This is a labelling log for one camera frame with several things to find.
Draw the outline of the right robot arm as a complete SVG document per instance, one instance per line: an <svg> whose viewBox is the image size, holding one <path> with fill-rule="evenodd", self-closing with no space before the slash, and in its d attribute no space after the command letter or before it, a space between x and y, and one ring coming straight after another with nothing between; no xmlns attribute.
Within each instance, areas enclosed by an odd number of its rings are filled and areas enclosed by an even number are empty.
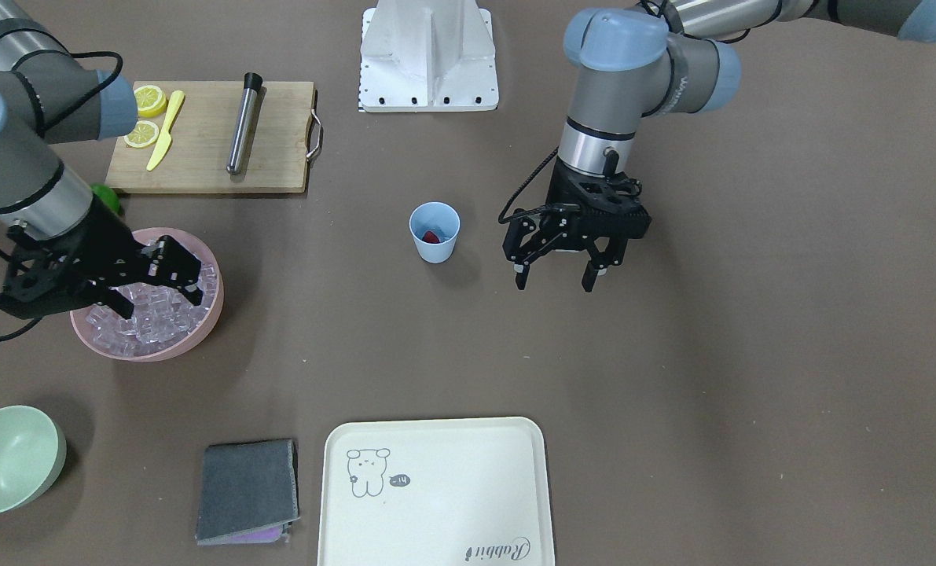
<svg viewBox="0 0 936 566"><path fill-rule="evenodd" d="M86 69L15 2L0 1L0 221L14 243L0 309L43 318L98 304L129 318L119 287L165 286L201 305L201 261L173 237L136 240L123 220L53 151L119 138L138 121L120 75Z"/></svg>

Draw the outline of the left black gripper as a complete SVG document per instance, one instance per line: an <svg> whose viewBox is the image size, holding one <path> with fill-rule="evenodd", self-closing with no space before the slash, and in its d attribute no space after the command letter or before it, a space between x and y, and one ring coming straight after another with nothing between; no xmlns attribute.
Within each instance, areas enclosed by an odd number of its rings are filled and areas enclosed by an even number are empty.
<svg viewBox="0 0 936 566"><path fill-rule="evenodd" d="M546 203L552 211L545 215L551 233L540 229L523 241L512 241L515 283L523 291L531 266L551 251L583 251L589 262L582 276L582 289L591 292L597 278L611 266L622 265L626 240L641 239L652 218L641 204L641 183L619 172L608 177L583 175L564 162L554 162ZM600 250L597 239L607 238Z"/></svg>

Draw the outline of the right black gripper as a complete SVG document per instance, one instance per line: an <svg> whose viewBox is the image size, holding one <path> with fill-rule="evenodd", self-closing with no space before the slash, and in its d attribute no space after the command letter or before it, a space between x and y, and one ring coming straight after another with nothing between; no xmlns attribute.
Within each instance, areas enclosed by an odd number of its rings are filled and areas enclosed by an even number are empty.
<svg viewBox="0 0 936 566"><path fill-rule="evenodd" d="M175 293L201 306L202 262L170 235L152 244L134 239L129 226L104 203L92 203L68 232L68 297L100 300L105 290L147 283L148 300L171 302Z"/></svg>

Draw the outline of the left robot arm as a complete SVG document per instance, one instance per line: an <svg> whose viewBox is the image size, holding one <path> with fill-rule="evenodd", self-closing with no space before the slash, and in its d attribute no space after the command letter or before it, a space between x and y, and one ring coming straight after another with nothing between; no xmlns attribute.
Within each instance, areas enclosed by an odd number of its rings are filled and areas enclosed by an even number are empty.
<svg viewBox="0 0 936 566"><path fill-rule="evenodd" d="M586 292L622 264L629 241L652 221L641 183L622 170L641 121L726 105L742 76L732 44L802 18L936 42L936 1L640 1L580 11L563 39L578 80L559 144L544 160L553 167L547 197L538 208L507 204L497 219L507 226L502 248L517 288L553 251L589 255Z"/></svg>

